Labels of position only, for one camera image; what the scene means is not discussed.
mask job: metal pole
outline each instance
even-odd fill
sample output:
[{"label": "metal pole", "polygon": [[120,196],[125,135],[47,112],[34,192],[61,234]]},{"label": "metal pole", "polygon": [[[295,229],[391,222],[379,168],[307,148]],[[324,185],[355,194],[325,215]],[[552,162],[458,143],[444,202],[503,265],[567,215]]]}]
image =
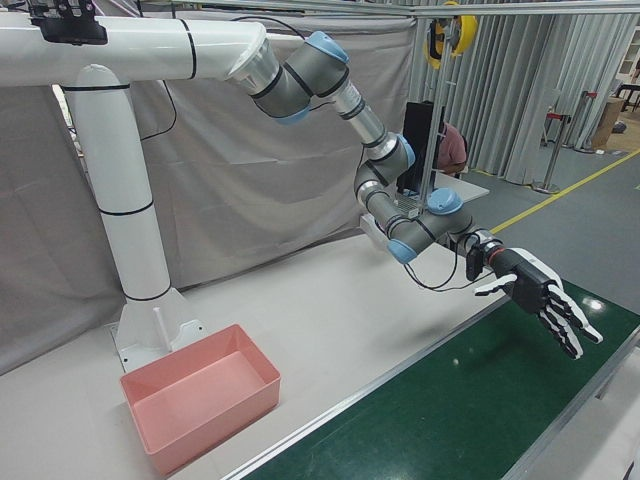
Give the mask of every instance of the metal pole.
[{"label": "metal pole", "polygon": [[[141,0],[151,3],[155,0]],[[483,5],[405,6],[396,3],[359,3],[338,0],[172,0],[177,4],[223,5],[295,10],[393,15],[413,18],[453,18],[459,15],[603,15],[640,13],[640,3],[629,0],[577,0],[550,3],[496,3]]]},{"label": "metal pole", "polygon": [[557,187],[557,185],[551,184],[551,175],[553,175],[553,170],[556,166],[556,160],[558,159],[558,154],[560,153],[560,146],[562,145],[562,140],[564,138],[563,135],[564,135],[565,127],[567,126],[567,123],[569,123],[569,121],[571,120],[571,117],[569,115],[557,115],[557,116],[556,114],[549,114],[549,115],[553,115],[551,118],[556,118],[561,121],[560,131],[558,132],[558,138],[556,138],[555,145],[553,146],[553,152],[551,153],[551,160],[549,161],[549,167],[547,168],[547,174],[544,177],[544,182],[542,183],[533,182],[531,184],[531,188],[536,192],[554,194],[554,193],[558,193],[560,189]]},{"label": "metal pole", "polygon": [[578,123],[578,119],[582,116],[582,111],[584,110],[584,107],[587,105],[587,93],[589,92],[587,92],[586,90],[583,90],[582,93],[580,94],[580,102],[578,102],[578,107],[576,108],[576,111],[573,114],[573,122],[571,122],[569,131],[567,131],[567,136],[565,137],[567,140],[567,143],[562,144],[564,148],[575,147],[575,143],[570,144],[569,141],[571,140],[571,135],[573,135],[573,132],[576,129],[576,124]]},{"label": "metal pole", "polygon": [[584,121],[586,120],[586,118],[583,118],[583,117],[587,109],[587,104],[589,102],[589,99],[593,100],[594,98],[596,98],[596,96],[597,96],[596,92],[589,92],[587,90],[584,90],[582,92],[582,95],[580,97],[580,103],[578,104],[578,108],[576,108],[576,112],[573,115],[573,121],[571,122],[569,131],[567,132],[567,135],[565,137],[567,142],[562,144],[564,148],[574,148],[576,146],[575,142],[569,143],[571,141],[571,136],[573,135],[573,132],[576,130],[576,128],[580,129],[584,125]]},{"label": "metal pole", "polygon": [[427,198],[435,189],[436,170],[438,159],[436,157],[436,148],[438,144],[438,136],[440,135],[440,118],[442,116],[442,107],[444,106],[444,94],[447,79],[449,78],[449,64],[451,59],[451,39],[452,24],[449,23],[444,29],[444,46],[442,58],[440,59],[440,70],[436,77],[436,88],[433,94],[433,111],[431,113],[431,126],[429,128],[429,138],[427,140],[427,151],[424,157],[424,168],[422,170],[422,181],[420,183],[420,198],[418,200],[418,208],[422,213]]}]

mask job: robotic hand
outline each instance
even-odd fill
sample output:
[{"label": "robotic hand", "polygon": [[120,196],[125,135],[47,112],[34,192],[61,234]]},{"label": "robotic hand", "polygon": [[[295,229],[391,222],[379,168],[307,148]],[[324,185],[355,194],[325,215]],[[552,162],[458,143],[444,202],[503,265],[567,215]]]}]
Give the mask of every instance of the robotic hand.
[{"label": "robotic hand", "polygon": [[538,316],[560,347],[573,359],[582,356],[582,347],[571,325],[594,343],[602,335],[593,328],[578,305],[565,293],[556,272],[521,248],[498,248],[488,258],[495,281],[475,289],[476,295],[503,290],[527,313]]}]

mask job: metal stand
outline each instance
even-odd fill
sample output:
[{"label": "metal stand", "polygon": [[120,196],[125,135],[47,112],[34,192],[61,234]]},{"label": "metal stand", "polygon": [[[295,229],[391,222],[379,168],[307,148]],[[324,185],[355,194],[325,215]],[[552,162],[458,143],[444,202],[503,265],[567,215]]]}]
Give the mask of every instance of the metal stand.
[{"label": "metal stand", "polygon": [[560,189],[557,185],[553,185],[551,183],[551,175],[553,175],[553,169],[556,166],[556,160],[558,159],[558,154],[560,153],[560,145],[562,144],[562,140],[564,139],[564,130],[567,126],[567,123],[571,121],[571,117],[569,115],[558,115],[557,113],[547,113],[547,118],[552,120],[560,120],[560,131],[558,132],[558,137],[556,138],[555,144],[553,146],[553,152],[551,153],[551,160],[549,161],[549,167],[547,168],[547,174],[544,176],[543,182],[533,182],[531,184],[531,188],[536,192],[546,193],[546,194],[554,194],[558,193]]},{"label": "metal stand", "polygon": [[442,48],[442,58],[440,60],[440,70],[436,78],[436,88],[433,95],[433,112],[431,114],[431,128],[429,129],[429,138],[427,140],[427,151],[425,153],[424,170],[422,172],[422,183],[420,184],[420,199],[418,207],[420,213],[424,210],[427,198],[435,189],[436,170],[438,168],[436,150],[438,145],[438,136],[440,133],[440,119],[442,115],[442,107],[444,106],[445,87],[449,79],[451,51],[451,38],[453,36],[453,24],[448,22],[444,28],[444,45]]},{"label": "metal stand", "polygon": [[571,137],[573,136],[573,132],[576,129],[576,126],[578,124],[580,124],[580,128],[582,128],[582,126],[584,125],[584,120],[582,118],[584,112],[587,109],[587,104],[589,102],[589,100],[593,101],[594,98],[596,98],[598,96],[597,92],[588,92],[586,90],[584,90],[581,94],[580,94],[580,102],[578,103],[578,106],[576,107],[576,111],[573,114],[573,122],[571,122],[571,126],[569,127],[569,131],[567,132],[567,136],[566,136],[566,140],[567,143],[563,143],[562,146],[564,148],[573,148],[574,150],[578,151],[578,152],[582,152],[582,153],[593,153],[593,150],[585,150],[582,148],[575,148],[576,144],[575,142],[571,142]]}]

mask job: yellow floor line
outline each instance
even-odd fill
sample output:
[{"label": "yellow floor line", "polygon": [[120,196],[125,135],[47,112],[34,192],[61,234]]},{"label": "yellow floor line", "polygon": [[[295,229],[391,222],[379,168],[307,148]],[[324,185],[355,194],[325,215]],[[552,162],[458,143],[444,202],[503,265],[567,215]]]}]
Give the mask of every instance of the yellow floor line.
[{"label": "yellow floor line", "polygon": [[611,165],[607,165],[606,167],[598,170],[596,173],[589,175],[587,178],[584,178],[582,180],[580,180],[577,183],[574,183],[573,185],[571,185],[570,187],[565,188],[564,190],[561,190],[560,192],[556,193],[555,195],[550,196],[549,198],[547,198],[546,200],[538,203],[537,205],[534,205],[533,207],[529,208],[528,210],[525,210],[522,213],[519,213],[518,215],[516,215],[515,217],[510,218],[509,220],[502,222],[500,225],[494,227],[491,229],[491,233],[496,234],[502,230],[504,230],[507,227],[510,227],[511,225],[513,225],[516,222],[519,222],[520,220],[522,220],[523,218],[528,217],[529,215],[531,215],[532,213],[537,212],[538,210],[543,209],[544,207],[546,207],[547,205],[555,202],[556,200],[564,197],[565,195],[567,195],[568,193],[573,192],[576,188],[581,187],[582,185],[584,185],[585,183],[590,182],[591,180],[593,180],[594,178],[599,177],[600,175],[602,175],[603,173],[607,173],[609,170],[617,167],[618,165],[626,162],[627,160],[629,160],[630,158],[635,157],[636,155],[638,155],[640,153],[640,149],[636,150],[635,152],[631,152],[629,155],[627,155],[626,157],[621,158],[620,160],[617,160],[615,162],[613,162]]}]

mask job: concrete floor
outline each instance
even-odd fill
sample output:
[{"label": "concrete floor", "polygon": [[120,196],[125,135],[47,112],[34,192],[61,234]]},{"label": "concrete floor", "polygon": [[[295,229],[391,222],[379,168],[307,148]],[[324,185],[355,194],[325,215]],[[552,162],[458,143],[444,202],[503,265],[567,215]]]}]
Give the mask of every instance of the concrete floor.
[{"label": "concrete floor", "polygon": [[[541,148],[540,176],[551,147]],[[624,158],[624,155],[561,151],[553,183],[561,189]],[[464,180],[491,194],[469,204],[476,221],[498,226],[548,195],[527,186],[470,172]],[[545,261],[560,276],[635,313],[640,313],[640,155],[630,158],[557,201],[505,228],[498,236]]]}]

